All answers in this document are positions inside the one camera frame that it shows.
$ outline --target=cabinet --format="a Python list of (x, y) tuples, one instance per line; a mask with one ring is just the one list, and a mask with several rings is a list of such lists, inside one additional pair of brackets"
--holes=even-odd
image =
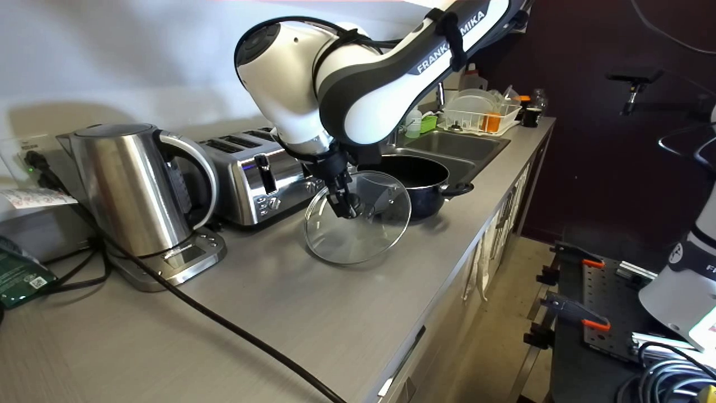
[(445, 402), (458, 374), (461, 352), (467, 332), (487, 303), (487, 288), (501, 265), (508, 235), (518, 221), (519, 204), (528, 183), (531, 163), (508, 188), (495, 216), (487, 219), (484, 235), (473, 248), (473, 258), (461, 267), (445, 295), (426, 320), (419, 339), (392, 379), (383, 403), (421, 403)]

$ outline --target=kitchen counter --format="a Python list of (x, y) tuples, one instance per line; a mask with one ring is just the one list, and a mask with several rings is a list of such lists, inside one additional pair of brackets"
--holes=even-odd
[[(371, 267), (313, 260), (296, 212), (256, 234), (222, 232), (229, 256), (182, 291), (285, 352), (342, 398), (376, 402), (553, 123), (512, 129), (508, 149), (481, 170), (473, 193), (411, 224)], [(0, 402), (325, 398), (170, 293), (142, 293), (114, 276), (87, 299), (40, 299), (10, 311), (0, 326)]]

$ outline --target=white wall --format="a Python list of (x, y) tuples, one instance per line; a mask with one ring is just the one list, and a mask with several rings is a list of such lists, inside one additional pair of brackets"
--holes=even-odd
[(287, 14), (395, 38), (426, 9), (376, 0), (0, 3), (0, 187), (25, 178), (16, 167), (20, 142), (43, 143), (96, 121), (184, 129), (256, 120), (232, 50), (249, 28)]

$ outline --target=black pot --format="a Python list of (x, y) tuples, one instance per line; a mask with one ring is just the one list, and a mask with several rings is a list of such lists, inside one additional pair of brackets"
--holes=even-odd
[(438, 212), (445, 198), (471, 190), (471, 183), (461, 190), (447, 190), (447, 169), (421, 157), (390, 155), (383, 157), (378, 167), (368, 167), (366, 170), (380, 170), (404, 181), (411, 201), (415, 219)]

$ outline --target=silver toaster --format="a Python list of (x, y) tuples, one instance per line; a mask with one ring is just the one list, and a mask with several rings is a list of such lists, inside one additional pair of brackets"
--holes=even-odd
[(259, 227), (305, 206), (317, 183), (276, 142), (270, 129), (220, 134), (199, 142), (220, 178), (218, 218)]

